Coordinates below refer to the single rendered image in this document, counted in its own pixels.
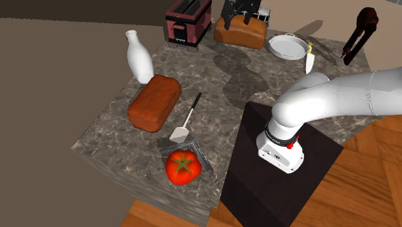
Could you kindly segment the grey square trivet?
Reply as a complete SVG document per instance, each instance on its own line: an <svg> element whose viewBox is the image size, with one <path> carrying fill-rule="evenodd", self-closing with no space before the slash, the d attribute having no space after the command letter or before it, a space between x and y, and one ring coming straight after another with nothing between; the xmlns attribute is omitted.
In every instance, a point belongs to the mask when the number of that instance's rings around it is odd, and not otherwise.
<svg viewBox="0 0 402 227"><path fill-rule="evenodd" d="M158 138L157 147L160 149L159 152L162 156L163 163L165 163L168 156L176 150L190 150L196 154L198 160L206 171L214 172L211 163L207 160L200 145L191 134L189 134L186 140L182 143L170 141L168 137Z"/></svg>

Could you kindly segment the brown bread loaf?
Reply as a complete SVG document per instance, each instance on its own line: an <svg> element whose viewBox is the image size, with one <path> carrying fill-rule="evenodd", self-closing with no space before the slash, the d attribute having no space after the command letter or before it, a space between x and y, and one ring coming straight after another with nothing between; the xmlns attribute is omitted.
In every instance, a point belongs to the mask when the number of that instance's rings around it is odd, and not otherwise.
<svg viewBox="0 0 402 227"><path fill-rule="evenodd" d="M128 119L138 129L158 132L182 93L179 82L163 75L155 75L141 90L128 108Z"/></svg>
<svg viewBox="0 0 402 227"><path fill-rule="evenodd" d="M265 43L267 25L256 18L250 18L249 24L244 24L244 15L232 18L228 30L224 28L224 19L221 17L215 24L213 39L218 42L234 44L253 49L262 49Z"/></svg>

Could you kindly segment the dark red toaster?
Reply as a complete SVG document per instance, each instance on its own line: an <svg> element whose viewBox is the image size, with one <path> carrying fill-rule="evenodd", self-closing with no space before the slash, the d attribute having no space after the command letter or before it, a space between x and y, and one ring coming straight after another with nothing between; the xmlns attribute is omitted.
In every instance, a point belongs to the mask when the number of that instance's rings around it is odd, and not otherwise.
<svg viewBox="0 0 402 227"><path fill-rule="evenodd" d="M167 45L198 52L198 45L211 28L212 0L177 0L166 12Z"/></svg>

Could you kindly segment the dark red kitchen tool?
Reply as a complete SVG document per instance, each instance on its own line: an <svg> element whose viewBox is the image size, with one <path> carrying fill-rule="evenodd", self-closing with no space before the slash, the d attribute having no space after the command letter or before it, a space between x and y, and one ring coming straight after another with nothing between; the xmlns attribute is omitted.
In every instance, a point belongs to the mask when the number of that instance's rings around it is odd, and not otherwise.
<svg viewBox="0 0 402 227"><path fill-rule="evenodd" d="M345 65L349 65L376 31L379 22L377 12L372 7L363 8L357 16L356 28L343 47L342 58Z"/></svg>

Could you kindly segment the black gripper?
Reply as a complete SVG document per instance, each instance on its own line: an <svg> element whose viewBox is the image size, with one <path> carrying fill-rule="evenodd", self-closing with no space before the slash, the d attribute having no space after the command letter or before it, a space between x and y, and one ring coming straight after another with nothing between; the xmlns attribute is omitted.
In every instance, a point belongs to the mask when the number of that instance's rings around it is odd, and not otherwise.
<svg viewBox="0 0 402 227"><path fill-rule="evenodd" d="M238 13L246 11L244 14L244 24L248 25L253 13L257 12L262 0L225 0L221 17L224 20L224 28L229 30L232 18Z"/></svg>

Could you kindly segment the dark robot stand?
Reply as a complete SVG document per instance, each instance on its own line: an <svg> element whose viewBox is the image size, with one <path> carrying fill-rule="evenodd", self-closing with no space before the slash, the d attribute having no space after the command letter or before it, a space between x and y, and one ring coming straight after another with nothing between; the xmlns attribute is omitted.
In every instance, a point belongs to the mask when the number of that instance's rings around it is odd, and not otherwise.
<svg viewBox="0 0 402 227"><path fill-rule="evenodd" d="M225 178L220 200L243 227L290 227L343 150L305 124L299 138L304 161L287 174L258 156L256 138L271 116L270 106L245 105Z"/></svg>

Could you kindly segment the white vase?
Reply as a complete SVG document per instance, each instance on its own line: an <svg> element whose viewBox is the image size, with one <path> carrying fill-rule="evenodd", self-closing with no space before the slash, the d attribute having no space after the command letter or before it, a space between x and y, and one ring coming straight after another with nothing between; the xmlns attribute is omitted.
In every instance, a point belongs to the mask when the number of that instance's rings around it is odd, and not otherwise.
<svg viewBox="0 0 402 227"><path fill-rule="evenodd" d="M136 30L126 32L128 40L128 64L134 78L141 84L148 84L154 76L151 56L145 46L140 42Z"/></svg>

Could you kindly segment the white round pan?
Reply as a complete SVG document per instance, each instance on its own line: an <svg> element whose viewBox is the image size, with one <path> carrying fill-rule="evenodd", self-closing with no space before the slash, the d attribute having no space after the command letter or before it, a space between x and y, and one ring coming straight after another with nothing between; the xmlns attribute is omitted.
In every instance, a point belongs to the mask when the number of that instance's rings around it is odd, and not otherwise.
<svg viewBox="0 0 402 227"><path fill-rule="evenodd" d="M299 60L310 50L309 45L294 34L276 35L269 40L270 52L285 60Z"/></svg>

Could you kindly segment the red tomato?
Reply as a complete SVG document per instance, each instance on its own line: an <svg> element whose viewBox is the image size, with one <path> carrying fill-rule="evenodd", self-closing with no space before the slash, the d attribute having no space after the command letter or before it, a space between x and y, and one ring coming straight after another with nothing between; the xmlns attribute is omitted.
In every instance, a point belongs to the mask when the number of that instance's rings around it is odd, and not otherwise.
<svg viewBox="0 0 402 227"><path fill-rule="evenodd" d="M182 186L190 183L200 175L202 165L194 152L176 150L167 157L165 170L172 184Z"/></svg>

